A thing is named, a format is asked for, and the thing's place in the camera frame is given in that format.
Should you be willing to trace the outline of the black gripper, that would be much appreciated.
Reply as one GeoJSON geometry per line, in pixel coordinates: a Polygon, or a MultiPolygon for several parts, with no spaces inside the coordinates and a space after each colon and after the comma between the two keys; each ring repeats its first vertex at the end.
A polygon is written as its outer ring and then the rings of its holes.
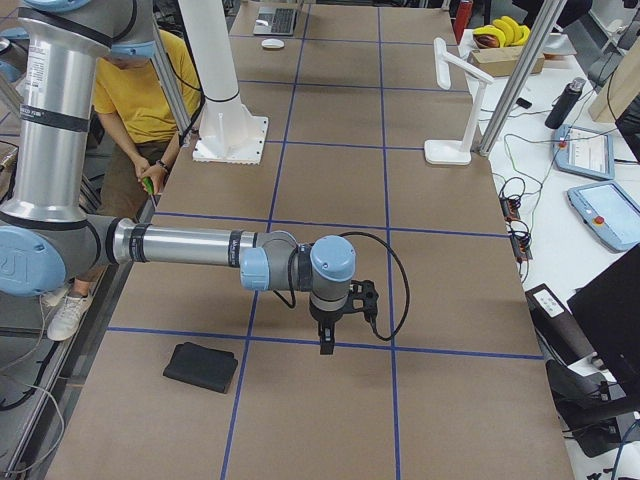
{"type": "Polygon", "coordinates": [[[377,291],[371,280],[352,280],[348,295],[336,310],[320,307],[320,301],[310,297],[309,311],[318,323],[320,354],[334,353],[334,326],[344,315],[362,313],[364,320],[374,329],[377,326],[377,291]]]}

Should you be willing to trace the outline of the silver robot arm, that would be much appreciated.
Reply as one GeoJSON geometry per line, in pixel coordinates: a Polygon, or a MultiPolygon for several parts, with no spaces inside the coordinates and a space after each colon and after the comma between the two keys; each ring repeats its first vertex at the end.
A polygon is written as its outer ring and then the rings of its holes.
{"type": "Polygon", "coordinates": [[[29,36],[22,136],[12,197],[1,207],[1,289],[31,297],[95,266],[127,262],[222,265],[244,288],[305,292],[320,351],[332,352],[342,316],[377,316],[377,293],[354,279],[345,234],[300,244],[289,233],[180,229],[88,215],[79,191],[96,63],[111,53],[150,56],[159,41],[147,1],[26,1],[29,36]]]}

